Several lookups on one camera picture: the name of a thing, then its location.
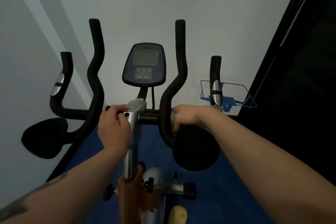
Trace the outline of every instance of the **forearm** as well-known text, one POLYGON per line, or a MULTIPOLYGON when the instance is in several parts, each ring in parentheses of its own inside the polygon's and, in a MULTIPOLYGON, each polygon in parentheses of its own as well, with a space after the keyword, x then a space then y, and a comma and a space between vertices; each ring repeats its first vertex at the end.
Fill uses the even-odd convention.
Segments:
POLYGON ((335 186, 306 164, 214 108, 200 120, 275 222, 299 223, 313 209, 336 216, 335 186))
POLYGON ((126 149, 109 147, 0 210, 9 223, 78 223, 103 194, 126 149))

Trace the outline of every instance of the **wall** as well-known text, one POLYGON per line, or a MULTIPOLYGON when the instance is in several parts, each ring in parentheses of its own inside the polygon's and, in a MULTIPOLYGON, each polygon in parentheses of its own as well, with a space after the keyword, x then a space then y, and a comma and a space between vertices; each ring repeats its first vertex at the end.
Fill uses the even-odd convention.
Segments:
MULTIPOLYGON (((92 92, 86 69, 93 55, 88 19, 99 18, 105 60, 99 72, 107 104, 128 102, 138 89, 123 84, 124 63, 135 43, 162 44, 167 80, 177 74, 174 21, 186 20, 188 79, 173 98, 200 100, 200 83, 209 77, 210 57, 222 56, 221 80, 250 87, 289 0, 1 0, 1 193, 0 207, 42 183, 64 154, 41 160, 20 144, 28 126, 53 117, 49 93, 61 70, 60 51, 71 51, 75 71, 65 105, 85 108, 92 92)), ((229 96, 244 97, 235 90, 229 96)), ((230 114, 237 114, 233 108, 230 114)), ((71 124, 75 129, 79 124, 71 124)))

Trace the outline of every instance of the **person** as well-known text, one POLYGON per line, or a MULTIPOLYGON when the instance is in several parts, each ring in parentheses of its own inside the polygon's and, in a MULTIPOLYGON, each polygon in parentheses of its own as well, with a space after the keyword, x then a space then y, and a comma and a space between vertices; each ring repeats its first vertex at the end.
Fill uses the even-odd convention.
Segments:
MULTIPOLYGON (((103 194, 131 140, 128 120, 103 110, 98 135, 104 149, 0 210, 0 222, 78 223, 103 194)), ((275 223, 336 223, 336 187, 306 164, 209 106, 179 105, 173 131, 203 124, 234 170, 275 223)))

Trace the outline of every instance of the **exercise bike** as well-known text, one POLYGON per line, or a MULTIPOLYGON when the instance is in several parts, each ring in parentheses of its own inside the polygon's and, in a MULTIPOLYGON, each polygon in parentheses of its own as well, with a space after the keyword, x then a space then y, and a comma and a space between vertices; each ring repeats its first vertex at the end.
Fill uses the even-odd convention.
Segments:
MULTIPOLYGON (((68 109, 62 105, 72 77, 73 61, 70 52, 61 52, 63 69, 50 95, 50 108, 60 118, 39 122, 26 129, 22 136, 23 145, 38 157, 54 158, 63 145, 82 142, 98 123, 104 103, 104 91, 97 74, 104 60, 104 42, 99 20, 90 19, 89 24, 94 44, 94 56, 87 71, 93 91, 89 110, 68 109), (76 131, 67 132, 66 119, 85 122, 76 131)), ((133 45, 123 70, 123 82, 139 87, 140 90, 135 100, 127 103, 128 111, 123 112, 132 130, 132 140, 124 159, 124 173, 116 188, 111 184, 108 185, 103 195, 104 200, 109 200, 113 194, 119 197, 119 215, 122 224, 163 223, 166 194, 178 194, 190 200, 197 197, 196 185, 178 183, 177 173, 173 176, 173 182, 163 183, 159 168, 146 169, 145 164, 138 161, 138 144, 143 124, 158 125, 160 135, 172 149, 176 163, 189 171, 204 170, 215 163, 219 156, 219 145, 206 128, 184 125, 176 134, 172 133, 175 116, 171 110, 171 100, 187 79, 184 20, 175 22, 175 45, 178 74, 164 91, 158 110, 155 109, 154 87, 166 81, 166 57, 162 45, 155 43, 133 45), (146 108, 149 87, 152 88, 152 109, 146 108)), ((213 56, 210 69, 211 104, 217 107, 221 107, 222 104, 220 61, 219 56, 213 56)))

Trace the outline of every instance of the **blue mat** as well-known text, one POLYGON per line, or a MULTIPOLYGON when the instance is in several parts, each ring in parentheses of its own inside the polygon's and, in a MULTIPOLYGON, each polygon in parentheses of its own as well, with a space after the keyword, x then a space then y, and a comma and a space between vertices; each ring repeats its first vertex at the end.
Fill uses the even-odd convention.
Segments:
MULTIPOLYGON (((84 140, 66 171, 97 154, 103 149, 97 128, 84 140)), ((218 161, 204 171, 192 172, 179 167, 172 156, 172 150, 161 139, 158 126, 144 125, 139 144, 139 161, 146 167, 160 167, 166 181, 171 181, 174 171, 179 182, 192 182, 197 186, 197 199, 184 200, 179 196, 167 198, 167 206, 179 204, 187 209, 187 224, 240 224, 273 223, 258 205, 245 185, 239 179, 225 155, 221 152, 218 161)), ((115 187, 123 172, 123 163, 111 177, 115 187)), ((118 198, 113 195, 109 201, 100 200, 83 223, 120 223, 118 198)))

